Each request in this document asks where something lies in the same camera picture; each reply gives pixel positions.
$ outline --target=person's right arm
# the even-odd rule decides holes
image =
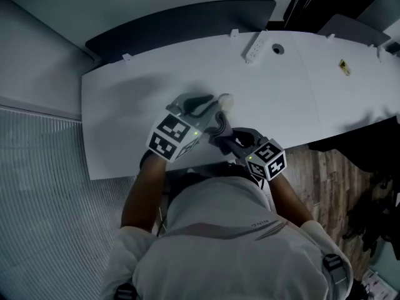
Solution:
[[[313,220],[313,215],[296,196],[283,174],[278,174],[268,184],[274,199],[276,213],[299,228],[307,221]]]

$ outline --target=person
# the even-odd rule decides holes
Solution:
[[[268,182],[276,212],[249,176],[198,179],[169,205],[166,232],[151,234],[166,164],[150,154],[141,166],[101,299],[347,297],[353,282],[348,259],[282,174]]]

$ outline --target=wrist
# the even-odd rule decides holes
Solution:
[[[268,181],[269,184],[275,184],[275,183],[279,183],[283,180],[284,176],[283,174],[279,173],[274,179]]]
[[[167,161],[160,157],[158,154],[155,154],[154,152],[151,151],[150,154],[147,155],[145,160],[143,161],[143,167],[146,165],[151,165],[151,166],[166,166]]]

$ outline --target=desk surface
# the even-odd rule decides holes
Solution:
[[[82,123],[90,178],[137,174],[154,120],[183,92],[233,94],[231,125],[257,129],[284,148],[386,118],[385,106],[390,113],[400,111],[399,58],[382,52],[380,62],[375,48],[355,42],[269,31],[262,59],[247,65],[243,56],[256,35],[173,44],[84,75]],[[284,54],[273,52],[274,43]],[[352,70],[349,77],[339,69],[341,59]],[[363,121],[365,113],[369,122]],[[204,137],[169,169],[229,158]]]

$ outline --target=wooden floor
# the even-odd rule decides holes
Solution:
[[[283,172],[314,218],[322,224],[343,253],[349,258],[354,277],[361,280],[369,262],[369,251],[363,252],[359,236],[343,240],[347,230],[346,212],[353,208],[361,194],[370,188],[372,174],[353,165],[339,151],[318,152],[307,145],[286,150],[287,169]],[[388,190],[379,186],[375,198]]]

